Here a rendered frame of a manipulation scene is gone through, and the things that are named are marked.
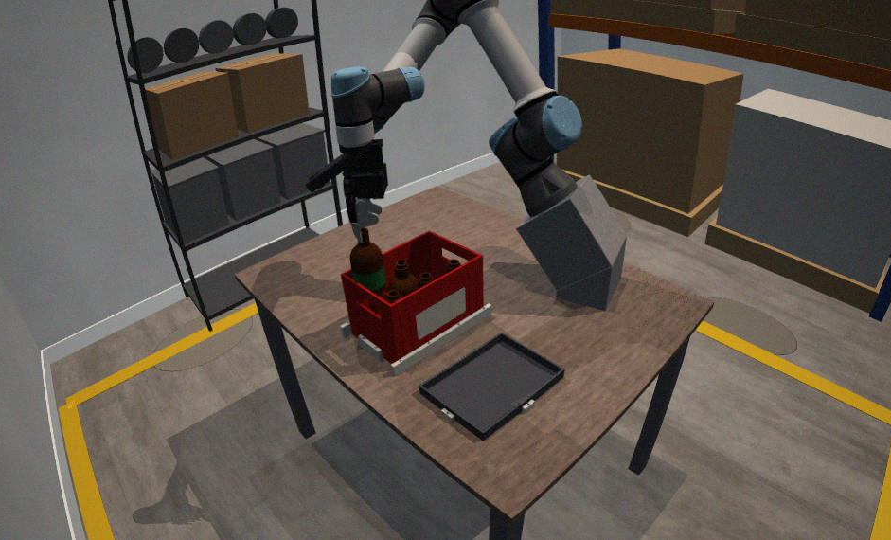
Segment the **red crate with dividers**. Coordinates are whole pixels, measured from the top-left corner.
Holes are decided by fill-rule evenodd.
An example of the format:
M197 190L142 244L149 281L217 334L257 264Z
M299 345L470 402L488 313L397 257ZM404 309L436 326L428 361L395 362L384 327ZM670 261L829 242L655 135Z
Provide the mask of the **red crate with dividers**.
M484 307L476 269L468 260L447 273L449 259L442 248L468 260L452 244L427 233L384 252L386 290L380 296L353 280L351 269L341 274L352 334L375 344L391 364ZM422 273L430 273L434 281L390 304L385 297L400 260L418 281Z

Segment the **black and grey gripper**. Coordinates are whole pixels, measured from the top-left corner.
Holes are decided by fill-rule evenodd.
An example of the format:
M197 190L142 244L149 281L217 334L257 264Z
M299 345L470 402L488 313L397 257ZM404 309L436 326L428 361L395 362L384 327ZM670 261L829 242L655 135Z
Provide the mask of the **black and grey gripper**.
M382 139L373 139L364 146L353 148L339 144L341 153L353 153L349 155L354 162L353 165L343 171L343 185L347 215L359 243L363 243L361 228L377 224L378 215L382 213L381 206L370 201L370 199L384 199L388 186L382 146Z

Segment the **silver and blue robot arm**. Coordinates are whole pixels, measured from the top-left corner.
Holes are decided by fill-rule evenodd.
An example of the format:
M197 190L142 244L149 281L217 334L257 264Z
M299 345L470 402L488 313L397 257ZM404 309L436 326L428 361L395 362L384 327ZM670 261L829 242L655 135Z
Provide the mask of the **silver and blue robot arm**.
M335 71L331 96L337 142L347 148L372 142L374 133L405 102L422 97L424 79L419 71L437 43L441 45L460 24L468 25L516 103L516 117L499 128L489 144L533 217L577 188L550 156L579 139L582 121L571 100L544 85L498 4L499 0L427 0L384 72L370 75L365 67Z

